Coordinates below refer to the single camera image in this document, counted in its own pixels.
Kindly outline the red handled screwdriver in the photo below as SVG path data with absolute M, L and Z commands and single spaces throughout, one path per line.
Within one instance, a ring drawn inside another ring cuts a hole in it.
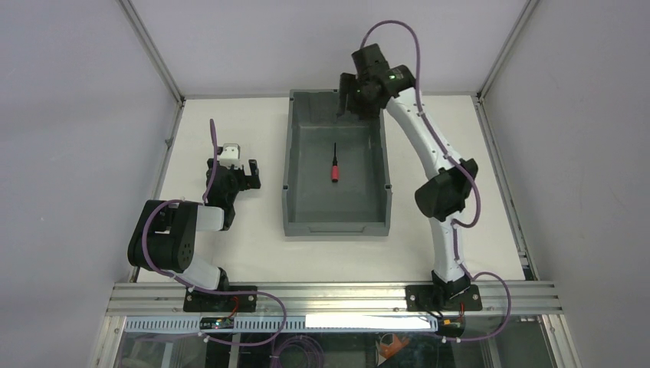
M 340 179 L 340 174 L 339 174 L 339 166 L 338 166 L 338 159 L 337 159 L 337 152 L 336 152 L 336 143 L 334 143 L 330 180 L 331 182 L 338 182 L 339 179 Z

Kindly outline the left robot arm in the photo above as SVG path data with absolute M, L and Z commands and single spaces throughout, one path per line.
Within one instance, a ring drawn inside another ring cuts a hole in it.
M 129 263 L 192 290 L 229 292 L 226 271 L 195 254 L 195 238 L 199 232 L 228 231 L 238 194 L 261 188 L 257 161 L 250 159 L 248 166 L 246 173 L 243 166 L 208 159 L 203 202 L 146 201 L 128 245 Z

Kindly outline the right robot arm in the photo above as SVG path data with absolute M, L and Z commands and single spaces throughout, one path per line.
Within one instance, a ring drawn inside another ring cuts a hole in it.
M 361 47 L 351 58 L 356 71 L 340 75 L 337 113 L 370 119 L 385 111 L 411 143 L 427 179 L 414 197 L 432 230 L 432 281 L 444 299 L 452 299 L 471 285 L 458 228 L 466 200 L 476 187 L 478 165 L 474 159 L 462 158 L 428 118 L 417 79 L 405 65 L 390 66 L 377 44 Z

